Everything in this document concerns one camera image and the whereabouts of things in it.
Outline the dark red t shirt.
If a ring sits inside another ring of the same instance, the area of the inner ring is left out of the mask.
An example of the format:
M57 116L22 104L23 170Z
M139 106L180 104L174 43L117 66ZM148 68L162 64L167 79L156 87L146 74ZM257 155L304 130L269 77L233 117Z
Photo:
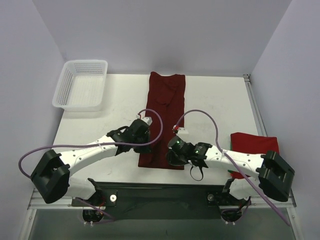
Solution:
M160 138L151 144L150 153L141 153L140 168L183 170L183 166L170 165L166 159L168 143L175 136L173 127L185 112L186 76L174 74L162 76L150 73L146 108L156 111L163 122Z

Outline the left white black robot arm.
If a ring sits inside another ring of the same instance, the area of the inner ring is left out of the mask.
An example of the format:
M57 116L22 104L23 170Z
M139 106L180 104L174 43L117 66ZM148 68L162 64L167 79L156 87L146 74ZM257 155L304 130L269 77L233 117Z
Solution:
M61 153L53 149L44 153L31 174L31 181L47 204L63 197L81 198L88 205L101 201L101 193L92 178L80 179L74 174L105 158L114 157L130 150L142 152L150 141L151 117L135 119L130 126L110 131L88 148L79 148Z

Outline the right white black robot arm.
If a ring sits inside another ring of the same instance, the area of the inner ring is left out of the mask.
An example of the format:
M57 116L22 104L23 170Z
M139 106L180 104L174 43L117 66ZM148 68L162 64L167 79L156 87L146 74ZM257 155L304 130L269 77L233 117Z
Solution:
M290 196L294 169L275 151L266 154L241 153L219 149L215 145L199 142L192 144L179 136L168 143L166 159L169 164L193 167L225 169L244 173L246 179L235 179L221 192L222 200L233 204L238 199L253 196L256 189L278 202L287 202Z

